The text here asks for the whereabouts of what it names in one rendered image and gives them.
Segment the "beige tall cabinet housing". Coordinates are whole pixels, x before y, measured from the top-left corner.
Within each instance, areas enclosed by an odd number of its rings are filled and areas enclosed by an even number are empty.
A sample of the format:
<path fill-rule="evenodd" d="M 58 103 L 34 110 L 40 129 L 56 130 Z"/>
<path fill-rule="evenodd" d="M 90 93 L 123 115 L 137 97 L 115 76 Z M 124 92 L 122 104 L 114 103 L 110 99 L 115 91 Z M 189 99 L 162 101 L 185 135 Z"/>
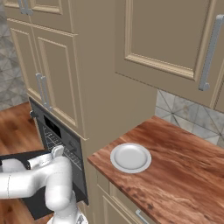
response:
<path fill-rule="evenodd" d="M 72 0 L 72 34 L 78 35 L 75 45 L 87 137 L 82 138 L 68 128 L 80 138 L 85 156 L 92 155 L 152 116 L 157 98 L 155 88 L 116 72 L 115 3 L 116 0 Z M 27 24 L 31 29 L 38 25 L 31 21 L 31 16 Z M 32 36 L 38 73 L 42 77 L 33 29 Z M 42 101 L 33 100 L 55 116 Z"/>

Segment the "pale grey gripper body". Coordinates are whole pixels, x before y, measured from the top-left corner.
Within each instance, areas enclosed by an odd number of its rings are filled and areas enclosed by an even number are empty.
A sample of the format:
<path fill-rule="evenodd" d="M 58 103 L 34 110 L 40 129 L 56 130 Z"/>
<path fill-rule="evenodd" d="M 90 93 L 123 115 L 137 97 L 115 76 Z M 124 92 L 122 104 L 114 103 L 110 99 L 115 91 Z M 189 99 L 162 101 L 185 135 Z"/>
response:
<path fill-rule="evenodd" d="M 57 145 L 52 149 L 52 157 L 60 157 L 64 152 L 65 147 L 63 145 Z"/>

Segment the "beige wall cabinet door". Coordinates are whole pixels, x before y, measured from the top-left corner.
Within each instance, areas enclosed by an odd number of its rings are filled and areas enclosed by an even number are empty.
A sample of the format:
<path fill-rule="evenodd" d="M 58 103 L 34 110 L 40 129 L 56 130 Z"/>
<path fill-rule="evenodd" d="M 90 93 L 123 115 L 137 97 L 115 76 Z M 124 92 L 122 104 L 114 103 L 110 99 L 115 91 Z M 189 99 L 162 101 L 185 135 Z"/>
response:
<path fill-rule="evenodd" d="M 115 0 L 115 71 L 215 108 L 224 60 L 224 23 L 207 82 L 200 77 L 224 0 Z"/>
<path fill-rule="evenodd" d="M 214 109 L 224 114 L 224 60 L 221 66 L 221 74 L 222 74 L 222 80 L 220 83 L 220 89 L 217 95 L 217 100 Z"/>

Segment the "beige tall cabinet door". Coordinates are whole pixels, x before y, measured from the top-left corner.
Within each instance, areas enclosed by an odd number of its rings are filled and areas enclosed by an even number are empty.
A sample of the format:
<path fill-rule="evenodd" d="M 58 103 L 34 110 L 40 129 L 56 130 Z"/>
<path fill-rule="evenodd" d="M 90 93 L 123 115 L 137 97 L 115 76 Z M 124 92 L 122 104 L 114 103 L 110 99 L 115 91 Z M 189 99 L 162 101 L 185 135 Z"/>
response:
<path fill-rule="evenodd" d="M 36 73 L 39 71 L 39 62 L 32 36 L 32 27 L 25 22 L 10 18 L 7 19 L 7 23 L 10 27 L 27 94 L 37 102 L 41 102 L 36 78 Z"/>
<path fill-rule="evenodd" d="M 32 29 L 51 112 L 86 138 L 75 45 L 78 35 L 38 25 Z"/>

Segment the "beige drawer front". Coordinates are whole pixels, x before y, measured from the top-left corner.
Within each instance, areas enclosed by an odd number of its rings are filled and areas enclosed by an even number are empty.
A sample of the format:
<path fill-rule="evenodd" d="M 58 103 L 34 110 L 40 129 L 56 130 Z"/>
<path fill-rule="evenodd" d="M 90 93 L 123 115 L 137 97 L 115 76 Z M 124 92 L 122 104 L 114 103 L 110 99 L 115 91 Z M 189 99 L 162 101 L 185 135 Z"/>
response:
<path fill-rule="evenodd" d="M 110 197 L 122 208 L 125 214 L 134 221 L 134 224 L 144 224 L 136 215 L 135 211 L 140 209 L 134 204 L 127 196 L 125 196 L 117 187 L 112 183 L 109 184 L 109 195 Z M 157 224 L 151 219 L 146 213 L 141 210 L 140 213 L 150 224 Z"/>

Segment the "beige base cabinet door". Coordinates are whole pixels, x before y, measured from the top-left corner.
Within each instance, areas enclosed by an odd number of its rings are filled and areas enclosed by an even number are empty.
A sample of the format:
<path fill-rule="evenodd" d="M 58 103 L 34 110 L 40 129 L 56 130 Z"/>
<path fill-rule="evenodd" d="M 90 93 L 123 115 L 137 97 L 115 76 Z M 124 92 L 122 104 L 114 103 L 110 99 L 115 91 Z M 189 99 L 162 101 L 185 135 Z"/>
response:
<path fill-rule="evenodd" d="M 101 224 L 136 224 L 136 222 L 99 186 Z"/>

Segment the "beige small cabinet door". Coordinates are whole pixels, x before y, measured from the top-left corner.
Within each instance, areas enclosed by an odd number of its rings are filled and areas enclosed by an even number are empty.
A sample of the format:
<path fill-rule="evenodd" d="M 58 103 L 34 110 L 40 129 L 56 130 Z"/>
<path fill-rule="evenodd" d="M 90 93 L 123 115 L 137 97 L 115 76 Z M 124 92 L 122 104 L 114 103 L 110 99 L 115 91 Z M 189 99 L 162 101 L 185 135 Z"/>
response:
<path fill-rule="evenodd" d="M 31 21 L 63 32 L 74 32 L 72 0 L 29 0 Z"/>
<path fill-rule="evenodd" d="M 18 6 L 18 0 L 3 0 L 3 6 L 7 18 L 13 18 L 27 23 L 30 22 L 29 15 L 27 15 L 26 13 L 21 14 Z"/>

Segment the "metal oven rack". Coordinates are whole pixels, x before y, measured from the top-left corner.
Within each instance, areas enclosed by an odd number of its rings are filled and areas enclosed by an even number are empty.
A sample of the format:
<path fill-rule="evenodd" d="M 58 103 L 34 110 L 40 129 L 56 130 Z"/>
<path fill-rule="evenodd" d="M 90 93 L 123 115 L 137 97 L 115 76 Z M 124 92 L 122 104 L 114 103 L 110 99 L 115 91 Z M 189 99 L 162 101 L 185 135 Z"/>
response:
<path fill-rule="evenodd" d="M 69 140 L 68 134 L 66 134 L 66 139 L 64 140 L 64 142 L 61 142 L 61 139 L 48 128 L 44 127 L 43 131 L 46 141 L 46 148 L 50 151 L 57 145 L 63 145 L 65 147 L 63 155 L 69 158 L 71 162 L 78 167 L 79 170 L 82 170 L 82 155 L 79 142 L 76 139 Z M 68 144 L 69 141 L 75 144 L 77 151 L 72 151 L 71 146 Z"/>

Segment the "black oven door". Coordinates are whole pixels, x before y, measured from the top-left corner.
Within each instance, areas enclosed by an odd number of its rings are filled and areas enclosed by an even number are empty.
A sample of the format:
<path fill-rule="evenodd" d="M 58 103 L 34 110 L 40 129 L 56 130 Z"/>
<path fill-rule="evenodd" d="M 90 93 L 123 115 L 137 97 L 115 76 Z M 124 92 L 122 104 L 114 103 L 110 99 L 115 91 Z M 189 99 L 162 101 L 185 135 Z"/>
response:
<path fill-rule="evenodd" d="M 0 155 L 0 160 L 15 158 L 19 160 L 20 162 L 22 162 L 24 165 L 27 165 L 27 161 L 29 159 L 42 156 L 47 153 L 48 153 L 47 150 L 35 150 L 35 151 L 27 151 L 27 152 L 15 153 L 10 155 Z M 49 210 L 46 207 L 45 189 L 46 188 L 43 186 L 39 188 L 37 192 L 30 198 L 22 198 L 22 201 L 25 203 L 25 205 L 29 209 L 34 220 L 38 220 L 53 212 L 52 210 Z"/>

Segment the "white round plate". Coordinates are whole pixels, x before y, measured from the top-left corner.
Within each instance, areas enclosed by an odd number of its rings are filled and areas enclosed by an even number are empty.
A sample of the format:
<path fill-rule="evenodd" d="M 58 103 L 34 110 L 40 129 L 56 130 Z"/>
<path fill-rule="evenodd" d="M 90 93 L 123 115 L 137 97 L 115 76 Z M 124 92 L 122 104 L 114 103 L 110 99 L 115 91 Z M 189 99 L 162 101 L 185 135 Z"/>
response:
<path fill-rule="evenodd" d="M 140 144 L 122 143 L 111 151 L 110 161 L 121 172 L 139 173 L 151 165 L 151 154 Z"/>

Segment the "black built-in oven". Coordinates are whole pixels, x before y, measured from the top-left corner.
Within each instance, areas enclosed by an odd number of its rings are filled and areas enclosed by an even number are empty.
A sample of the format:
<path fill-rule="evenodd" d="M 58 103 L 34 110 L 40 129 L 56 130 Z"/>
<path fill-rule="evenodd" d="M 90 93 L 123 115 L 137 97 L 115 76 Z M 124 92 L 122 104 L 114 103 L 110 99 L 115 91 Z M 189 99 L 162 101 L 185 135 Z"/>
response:
<path fill-rule="evenodd" d="M 76 200 L 84 201 L 88 205 L 81 139 L 32 98 L 29 98 L 29 101 L 31 104 L 30 115 L 37 121 L 44 148 L 52 151 L 57 145 L 64 146 L 63 156 L 71 161 L 73 168 L 73 190 L 75 191 Z"/>

